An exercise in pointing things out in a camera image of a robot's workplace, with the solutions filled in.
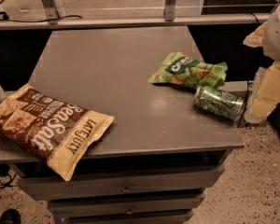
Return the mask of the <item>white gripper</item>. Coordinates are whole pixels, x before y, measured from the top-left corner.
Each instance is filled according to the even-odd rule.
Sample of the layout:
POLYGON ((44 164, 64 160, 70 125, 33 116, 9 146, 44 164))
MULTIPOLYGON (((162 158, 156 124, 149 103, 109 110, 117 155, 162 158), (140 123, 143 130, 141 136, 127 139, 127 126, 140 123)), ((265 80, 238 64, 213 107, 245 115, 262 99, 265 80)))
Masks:
POLYGON ((275 61, 255 74, 245 112, 245 120, 252 124, 262 123, 280 103, 280 4, 267 22, 243 41, 250 48, 261 47, 262 43, 264 55, 275 61))

